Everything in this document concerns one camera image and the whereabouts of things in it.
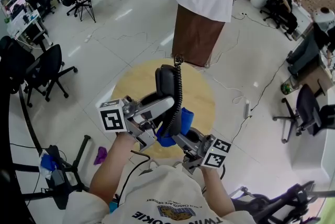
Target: person sitting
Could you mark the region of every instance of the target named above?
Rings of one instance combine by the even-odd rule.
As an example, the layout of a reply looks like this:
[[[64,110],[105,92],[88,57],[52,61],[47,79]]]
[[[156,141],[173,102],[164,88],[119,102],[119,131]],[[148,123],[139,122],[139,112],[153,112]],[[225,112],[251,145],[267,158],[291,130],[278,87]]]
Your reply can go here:
[[[279,15],[287,21],[285,35],[292,41],[292,33],[298,27],[297,18],[292,13],[292,0],[280,0]]]

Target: white tile floor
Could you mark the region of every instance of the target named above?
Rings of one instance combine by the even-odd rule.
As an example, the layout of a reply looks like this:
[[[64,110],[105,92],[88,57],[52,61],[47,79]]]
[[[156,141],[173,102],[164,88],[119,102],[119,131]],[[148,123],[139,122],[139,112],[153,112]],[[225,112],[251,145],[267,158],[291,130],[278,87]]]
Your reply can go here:
[[[84,135],[92,137],[81,163],[80,173],[86,184],[98,168],[93,165],[98,147],[109,149],[115,138],[102,132],[96,107],[109,99],[115,83],[132,66],[170,56],[177,10],[175,0],[92,0],[92,3],[97,23],[87,13],[83,14],[82,22],[67,17],[65,12],[69,8],[62,5],[47,17],[45,26],[51,40],[61,45],[64,68],[75,65],[79,72],[61,79],[69,92],[68,99],[55,86],[49,103],[34,92],[33,108],[28,109],[41,145],[57,144],[69,161],[74,160]],[[266,25],[249,0],[236,1],[233,15],[242,18],[240,13]],[[92,37],[84,42],[88,35]],[[261,26],[249,18],[233,18],[225,24],[213,51],[212,66],[208,70],[198,69],[214,90],[216,136],[232,140],[243,121],[245,99],[236,105],[232,100],[244,95],[254,107],[296,45],[279,30]],[[283,123],[272,121],[272,115],[280,114],[281,110],[286,113],[280,103],[279,86],[287,78],[284,64],[252,111],[253,117],[235,138],[223,179],[228,192],[245,185],[253,193],[274,197],[299,183],[291,168],[298,143],[293,139],[283,145]],[[241,92],[225,89],[221,84]],[[139,161],[137,156],[130,159],[123,180]],[[137,174],[144,169],[145,166],[140,167]]]

